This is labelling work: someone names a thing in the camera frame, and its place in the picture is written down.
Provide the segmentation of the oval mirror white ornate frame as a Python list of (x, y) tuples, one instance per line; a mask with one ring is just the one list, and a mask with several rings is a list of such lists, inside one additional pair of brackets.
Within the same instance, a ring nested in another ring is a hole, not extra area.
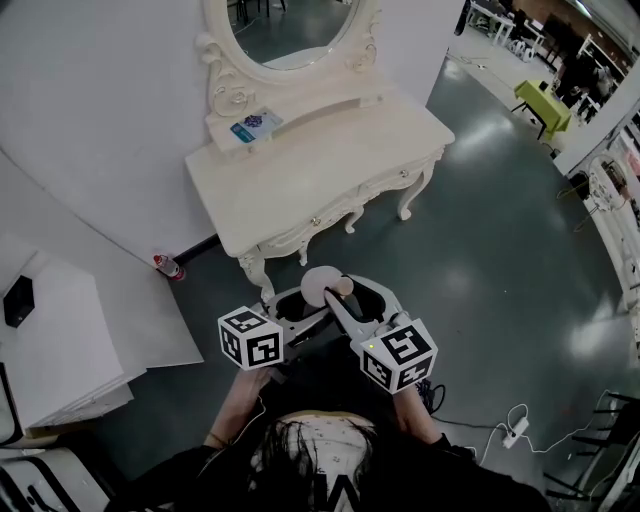
[(356, 86), (377, 58), (377, 0), (202, 0), (195, 46), (210, 131)]

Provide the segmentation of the table with green cloth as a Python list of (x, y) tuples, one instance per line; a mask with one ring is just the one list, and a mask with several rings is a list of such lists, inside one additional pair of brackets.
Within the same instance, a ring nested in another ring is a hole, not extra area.
[(525, 80), (516, 85), (514, 97), (521, 103), (512, 112), (528, 110), (541, 125), (538, 139), (545, 137), (546, 140), (552, 140), (556, 133), (567, 131), (572, 113), (554, 96), (550, 85), (545, 90), (541, 88), (542, 85), (542, 80)]

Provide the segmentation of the black hexagonal object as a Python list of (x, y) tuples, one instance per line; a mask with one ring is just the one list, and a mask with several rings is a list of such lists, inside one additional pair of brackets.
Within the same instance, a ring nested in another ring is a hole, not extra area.
[(3, 297), (5, 324), (17, 329), (34, 308), (33, 280), (20, 275)]

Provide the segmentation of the white power strip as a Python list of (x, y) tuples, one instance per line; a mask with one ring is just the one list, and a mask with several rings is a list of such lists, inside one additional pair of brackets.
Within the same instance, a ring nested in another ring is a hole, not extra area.
[(507, 429), (505, 437), (502, 440), (502, 446), (505, 449), (511, 449), (515, 445), (515, 443), (524, 435), (528, 427), (528, 419), (525, 416), (521, 417), (513, 427), (509, 427)]

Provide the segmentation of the black metal chair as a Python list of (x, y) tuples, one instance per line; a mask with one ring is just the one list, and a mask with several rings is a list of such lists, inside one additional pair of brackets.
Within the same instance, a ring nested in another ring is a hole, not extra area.
[(586, 461), (576, 480), (544, 475), (546, 497), (566, 512), (640, 511), (640, 397), (608, 392), (606, 398), (594, 410), (603, 422), (571, 436), (576, 456)]

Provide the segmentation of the person's right forearm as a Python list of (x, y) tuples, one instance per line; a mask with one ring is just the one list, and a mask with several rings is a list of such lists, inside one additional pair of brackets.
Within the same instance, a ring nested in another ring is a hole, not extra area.
[(396, 417), (402, 431), (433, 445), (443, 434), (430, 416), (418, 389), (412, 385), (393, 395)]

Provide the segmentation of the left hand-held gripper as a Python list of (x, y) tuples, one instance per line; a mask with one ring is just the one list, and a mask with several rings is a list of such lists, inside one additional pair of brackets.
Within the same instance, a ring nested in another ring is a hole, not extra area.
[(332, 323), (328, 307), (306, 306), (300, 288), (293, 287), (221, 316), (219, 345), (221, 353), (239, 369), (256, 370), (284, 363), (289, 345), (298, 336), (322, 331)]

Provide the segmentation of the white background table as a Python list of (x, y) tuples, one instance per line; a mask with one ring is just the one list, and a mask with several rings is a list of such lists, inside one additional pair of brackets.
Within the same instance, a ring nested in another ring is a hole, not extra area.
[(467, 24), (484, 31), (493, 45), (505, 47), (515, 27), (501, 0), (470, 0)]

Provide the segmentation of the person's left forearm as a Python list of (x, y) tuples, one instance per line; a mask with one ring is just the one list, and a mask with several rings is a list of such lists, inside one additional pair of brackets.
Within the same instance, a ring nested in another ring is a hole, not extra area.
[(204, 445), (222, 449), (233, 442), (249, 423), (260, 391), (271, 377), (267, 367), (239, 370), (210, 428)]

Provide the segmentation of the clear pink perfume bottle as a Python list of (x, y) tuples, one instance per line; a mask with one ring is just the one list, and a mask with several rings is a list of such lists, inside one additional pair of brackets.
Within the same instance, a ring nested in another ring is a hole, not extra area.
[(300, 291), (305, 302), (315, 308), (325, 305), (326, 290), (336, 292), (341, 297), (354, 291), (353, 280), (331, 266), (319, 266), (308, 270), (301, 280)]

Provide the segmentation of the white case with black trim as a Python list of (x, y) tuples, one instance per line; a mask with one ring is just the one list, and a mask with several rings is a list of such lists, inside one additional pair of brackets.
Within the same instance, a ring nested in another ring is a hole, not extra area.
[(0, 458), (0, 512), (104, 512), (110, 496), (71, 450)]

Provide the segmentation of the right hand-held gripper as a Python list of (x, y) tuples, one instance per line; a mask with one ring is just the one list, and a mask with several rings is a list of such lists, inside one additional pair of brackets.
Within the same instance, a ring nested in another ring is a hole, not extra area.
[(344, 300), (331, 288), (323, 292), (326, 305), (352, 341), (360, 370), (390, 394), (396, 394), (430, 376), (438, 347), (421, 319), (375, 334), (404, 308), (395, 294), (371, 279), (348, 275), (354, 291)]

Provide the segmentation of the person's torso in black top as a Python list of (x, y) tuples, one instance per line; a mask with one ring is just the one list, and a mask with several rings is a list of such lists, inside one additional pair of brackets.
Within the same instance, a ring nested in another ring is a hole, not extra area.
[(343, 340), (270, 369), (252, 417), (222, 449), (174, 455), (105, 512), (551, 512), (534, 487), (442, 439), (401, 430), (393, 395)]

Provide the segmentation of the small white framed mirror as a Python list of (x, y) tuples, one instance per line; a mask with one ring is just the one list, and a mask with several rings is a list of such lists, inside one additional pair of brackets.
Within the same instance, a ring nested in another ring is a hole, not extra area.
[(587, 176), (589, 196), (596, 208), (604, 212), (621, 210), (628, 199), (621, 193), (626, 189), (626, 181), (615, 161), (600, 153), (589, 163)]

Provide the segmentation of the stack of white boards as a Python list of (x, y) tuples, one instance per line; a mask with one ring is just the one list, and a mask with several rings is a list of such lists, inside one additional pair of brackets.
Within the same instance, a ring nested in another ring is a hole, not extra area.
[[(3, 297), (20, 275), (35, 308), (15, 329)], [(110, 306), (92, 274), (0, 231), (0, 446), (42, 443), (128, 404), (150, 369), (202, 362), (167, 287), (151, 291), (157, 304)]]

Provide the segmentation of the blue white card packet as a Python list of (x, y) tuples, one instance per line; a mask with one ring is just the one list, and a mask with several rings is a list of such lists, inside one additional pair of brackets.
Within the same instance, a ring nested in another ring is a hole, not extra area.
[(231, 133), (243, 144), (270, 136), (283, 124), (283, 119), (269, 108), (262, 108), (234, 123)]

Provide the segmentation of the white ornate dressing table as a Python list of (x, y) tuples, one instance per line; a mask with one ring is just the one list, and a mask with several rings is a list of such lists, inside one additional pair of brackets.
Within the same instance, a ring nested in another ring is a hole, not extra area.
[(397, 215), (429, 183), (453, 132), (426, 107), (395, 91), (371, 107), (340, 109), (228, 156), (215, 143), (186, 167), (226, 254), (237, 260), (263, 301), (274, 296), (265, 263), (299, 256), (339, 221), (351, 233), (365, 205), (403, 191)]

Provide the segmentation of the white shelf unit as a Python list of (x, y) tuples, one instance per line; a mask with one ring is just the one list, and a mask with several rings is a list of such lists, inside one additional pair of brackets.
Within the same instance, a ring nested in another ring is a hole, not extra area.
[(622, 289), (622, 309), (628, 314), (636, 359), (640, 361), (640, 229), (627, 202), (611, 207), (593, 203), (592, 219), (605, 244)]

